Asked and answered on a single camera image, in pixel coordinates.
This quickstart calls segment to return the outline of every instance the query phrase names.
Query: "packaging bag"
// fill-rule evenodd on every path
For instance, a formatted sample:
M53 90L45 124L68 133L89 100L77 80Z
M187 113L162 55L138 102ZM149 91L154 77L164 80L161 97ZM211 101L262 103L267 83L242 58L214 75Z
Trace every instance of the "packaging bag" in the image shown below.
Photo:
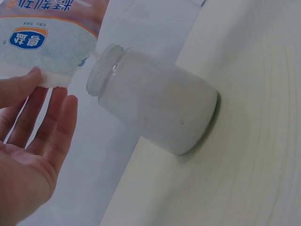
M109 0L3 0L0 4L0 73L42 70L41 86L68 87L85 64Z

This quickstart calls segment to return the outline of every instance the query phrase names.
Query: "printed logo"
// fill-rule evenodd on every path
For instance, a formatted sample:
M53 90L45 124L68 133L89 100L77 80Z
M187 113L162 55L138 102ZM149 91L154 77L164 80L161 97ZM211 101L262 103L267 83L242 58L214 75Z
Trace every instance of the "printed logo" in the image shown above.
M44 28L18 27L11 35L9 43L20 49L38 49L44 44L47 35L48 31Z

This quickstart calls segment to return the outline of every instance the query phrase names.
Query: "jar mouth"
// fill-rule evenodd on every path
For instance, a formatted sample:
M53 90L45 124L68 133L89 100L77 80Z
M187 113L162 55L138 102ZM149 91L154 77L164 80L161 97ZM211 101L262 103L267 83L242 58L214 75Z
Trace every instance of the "jar mouth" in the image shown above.
M96 97L101 94L123 53L124 49L120 45L111 44L98 57L87 81L86 90L89 95Z

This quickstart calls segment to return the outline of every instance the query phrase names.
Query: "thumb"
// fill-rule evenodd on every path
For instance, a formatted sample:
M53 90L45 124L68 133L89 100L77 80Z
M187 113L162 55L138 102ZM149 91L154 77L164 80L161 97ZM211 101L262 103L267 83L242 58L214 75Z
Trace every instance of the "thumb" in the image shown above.
M42 81L41 70L34 67L22 77L0 80L0 109L25 100Z

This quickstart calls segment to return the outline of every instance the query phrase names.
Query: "white surface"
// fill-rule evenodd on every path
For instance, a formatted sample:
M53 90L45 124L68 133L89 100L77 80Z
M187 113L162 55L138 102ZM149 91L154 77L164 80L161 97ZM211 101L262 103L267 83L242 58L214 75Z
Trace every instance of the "white surface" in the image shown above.
M177 64L221 92L216 125L181 158L141 139L101 226L300 225L300 10L206 4Z
M111 0L97 49L115 42L175 62L198 12L186 0ZM79 118L55 194L20 226L98 226L135 148L139 136L87 94L89 70L91 62L69 88Z

